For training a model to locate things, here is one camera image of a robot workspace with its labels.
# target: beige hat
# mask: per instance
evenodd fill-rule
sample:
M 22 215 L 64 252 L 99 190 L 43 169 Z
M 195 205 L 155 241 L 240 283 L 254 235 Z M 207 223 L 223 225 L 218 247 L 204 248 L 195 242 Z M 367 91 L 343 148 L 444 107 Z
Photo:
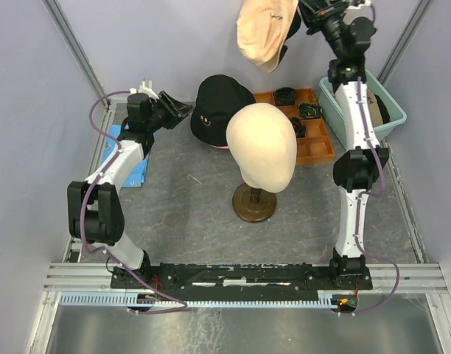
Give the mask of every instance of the beige hat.
M 237 21 L 237 44 L 260 69 L 272 72 L 278 66 L 297 6 L 298 0 L 244 0 Z

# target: orange compartment tray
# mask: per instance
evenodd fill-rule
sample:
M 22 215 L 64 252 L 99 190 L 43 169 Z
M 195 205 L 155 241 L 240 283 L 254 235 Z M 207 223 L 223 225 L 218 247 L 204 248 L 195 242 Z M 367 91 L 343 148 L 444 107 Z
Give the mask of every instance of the orange compartment tray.
M 273 92 L 263 92 L 254 94 L 254 96 L 258 103 L 275 105 Z M 298 106 L 302 103 L 318 104 L 311 88 L 296 90 L 296 104 L 283 105 L 278 107 L 278 109 L 288 118 L 299 117 Z M 330 141 L 324 118 L 304 119 L 304 125 L 306 125 L 306 136 L 297 138 L 298 155 L 296 157 L 296 165 L 323 164 L 333 161 L 335 150 Z

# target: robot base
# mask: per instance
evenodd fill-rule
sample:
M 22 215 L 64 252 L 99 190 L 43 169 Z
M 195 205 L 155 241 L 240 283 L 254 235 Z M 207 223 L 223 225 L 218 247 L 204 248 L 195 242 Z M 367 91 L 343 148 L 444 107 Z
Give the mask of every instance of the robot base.
M 163 264 L 150 268 L 154 288 L 183 301 L 317 301 L 318 291 L 371 290 L 369 270 L 340 275 L 331 266 Z M 114 268 L 111 288 L 142 289 L 124 269 Z

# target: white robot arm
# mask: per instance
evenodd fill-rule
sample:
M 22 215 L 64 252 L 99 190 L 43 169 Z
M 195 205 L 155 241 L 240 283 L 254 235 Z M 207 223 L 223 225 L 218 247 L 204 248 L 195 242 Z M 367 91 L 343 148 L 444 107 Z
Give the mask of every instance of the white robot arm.
M 163 91 L 157 95 L 148 81 L 143 81 L 139 90 L 130 90 L 128 116 L 122 123 L 114 151 L 85 181 L 74 181 L 68 187 L 72 236 L 83 239 L 80 231 L 83 228 L 87 243 L 108 251 L 122 265 L 131 270 L 150 269 L 147 253 L 125 234 L 118 193 L 132 169 L 150 152 L 155 131 L 173 129 L 191 110 L 191 106 Z M 82 221 L 84 203 L 91 208 L 86 208 Z

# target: wooden base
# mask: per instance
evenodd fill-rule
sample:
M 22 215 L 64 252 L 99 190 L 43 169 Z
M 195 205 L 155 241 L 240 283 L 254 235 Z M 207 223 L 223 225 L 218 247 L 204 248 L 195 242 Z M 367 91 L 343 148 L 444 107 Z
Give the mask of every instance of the wooden base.
M 260 223 L 274 214 L 276 194 L 252 188 L 244 183 L 236 189 L 232 198 L 232 207 L 242 220 L 248 223 Z

